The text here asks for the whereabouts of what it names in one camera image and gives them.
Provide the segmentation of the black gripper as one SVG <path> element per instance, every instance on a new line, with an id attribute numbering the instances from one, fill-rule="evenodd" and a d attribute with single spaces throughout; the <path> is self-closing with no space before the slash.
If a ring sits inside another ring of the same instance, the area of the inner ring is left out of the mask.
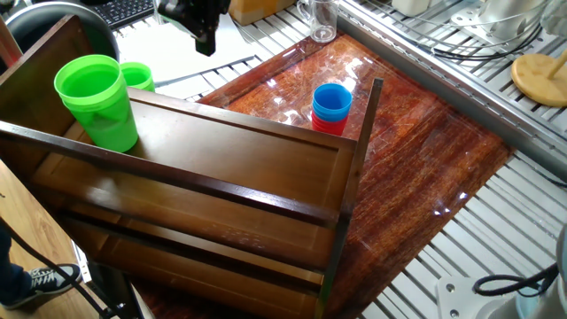
<path id="1" fill-rule="evenodd" d="M 196 51 L 212 56 L 216 51 L 216 29 L 230 0 L 161 0 L 158 13 L 195 39 Z"/>

